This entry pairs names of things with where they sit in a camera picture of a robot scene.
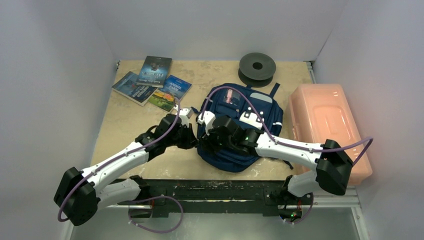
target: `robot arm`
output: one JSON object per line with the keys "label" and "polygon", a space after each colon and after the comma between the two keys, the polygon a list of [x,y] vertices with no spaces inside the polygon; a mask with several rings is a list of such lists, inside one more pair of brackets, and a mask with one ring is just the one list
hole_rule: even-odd
{"label": "robot arm", "polygon": [[[312,149],[337,149],[339,144],[327,140],[325,144],[305,143],[272,136],[257,128],[242,129],[228,116],[215,117],[212,112],[199,116],[198,123],[204,124],[205,134],[200,138],[200,146],[216,153],[221,149],[235,151],[241,155],[278,158],[308,167],[311,171],[286,179],[286,191],[296,197],[323,189],[331,194],[344,195],[351,175],[353,162],[344,151],[312,152]],[[293,147],[310,149],[301,150]]]}
{"label": "robot arm", "polygon": [[[147,132],[139,135],[135,141],[129,144],[125,149],[110,158],[78,171],[75,167],[68,169],[57,188],[54,195],[54,202],[60,207],[69,192],[89,174],[80,187],[70,196],[66,202],[63,212],[68,216],[69,220],[79,226],[88,221],[97,210],[105,208],[111,204],[124,201],[144,199],[146,196],[145,189],[148,189],[143,179],[139,176],[132,176],[125,181],[111,184],[114,180],[125,174],[129,170],[147,163],[158,155],[165,152],[170,146],[177,146],[181,149],[194,148],[198,141],[193,134],[192,125],[189,118],[193,114],[190,108],[181,109],[179,119],[172,130],[160,141],[139,149],[141,146],[152,143],[154,140],[162,136],[172,125],[175,115],[168,114],[162,118],[158,126],[153,126]],[[123,157],[107,164],[110,160],[117,156]]]}

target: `beige table surface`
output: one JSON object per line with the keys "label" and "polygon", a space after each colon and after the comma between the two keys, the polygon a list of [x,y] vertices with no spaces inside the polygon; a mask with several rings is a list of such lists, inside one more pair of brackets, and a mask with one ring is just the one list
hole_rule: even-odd
{"label": "beige table surface", "polygon": [[[143,60],[122,60],[116,73],[115,83],[128,71],[140,72]],[[192,87],[181,100],[181,107],[200,109],[203,100],[212,87],[224,83],[243,85],[238,77],[238,61],[172,61],[170,74],[181,78]],[[274,99],[286,111],[289,95],[303,83],[311,83],[305,62],[276,62],[277,70],[272,83],[261,92],[270,93],[275,82],[281,84]],[[106,113],[100,128],[91,164],[95,165],[128,146],[129,143],[149,127],[159,124],[167,113],[147,103],[140,106],[124,96],[111,91]],[[288,138],[288,114],[283,115],[282,138]],[[195,116],[190,119],[195,126]],[[140,175],[146,179],[199,179],[199,180],[284,180],[288,175],[296,174],[281,160],[261,158],[240,173],[219,170],[198,156],[195,148],[189,150],[169,147],[165,153],[138,166],[123,178]]]}

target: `backpack strap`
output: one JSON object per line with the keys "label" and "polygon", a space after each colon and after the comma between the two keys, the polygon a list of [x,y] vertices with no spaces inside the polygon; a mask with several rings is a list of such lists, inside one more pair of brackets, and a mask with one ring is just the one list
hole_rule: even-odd
{"label": "backpack strap", "polygon": [[280,84],[278,82],[276,82],[274,87],[272,88],[271,92],[269,93],[269,96],[271,98],[274,98],[274,95],[276,94],[279,87],[280,87]]}

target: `black spool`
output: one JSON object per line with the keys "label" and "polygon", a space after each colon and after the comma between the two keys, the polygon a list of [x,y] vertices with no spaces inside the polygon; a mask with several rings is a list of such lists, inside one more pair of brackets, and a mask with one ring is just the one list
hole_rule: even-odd
{"label": "black spool", "polygon": [[271,83],[276,69],[276,63],[270,56],[251,52],[240,59],[238,77],[246,85],[261,88]]}

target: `navy blue backpack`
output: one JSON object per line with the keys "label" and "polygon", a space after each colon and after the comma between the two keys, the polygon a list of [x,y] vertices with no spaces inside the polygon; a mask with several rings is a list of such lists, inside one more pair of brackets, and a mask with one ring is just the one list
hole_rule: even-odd
{"label": "navy blue backpack", "polygon": [[[249,99],[249,101],[253,104],[257,112],[262,116],[265,125],[268,127],[271,134],[275,136],[280,134],[283,124],[283,110],[273,99],[280,84],[276,83],[270,94],[256,91],[251,89],[249,86],[241,86],[235,83],[225,83],[220,86],[216,86],[212,88],[211,92],[222,86],[232,87],[243,93],[243,95],[245,95],[247,99]],[[203,101],[200,109],[203,109],[204,105],[206,104],[205,101]],[[260,121],[255,119],[254,115],[252,115],[252,117],[254,117],[253,119],[255,120],[250,120],[250,124],[240,121],[242,116],[249,118],[250,114],[253,112],[251,111],[249,104],[245,101],[245,99],[238,92],[231,89],[226,88],[218,90],[208,101],[206,111],[214,113],[215,117],[227,115],[243,129],[261,126]],[[199,139],[204,133],[205,127],[199,125],[197,128],[197,138]],[[240,155],[227,149],[222,149],[216,154],[211,154],[202,149],[201,145],[197,147],[197,153],[210,165],[218,169],[233,173],[238,173],[245,170],[259,159],[257,156]]]}

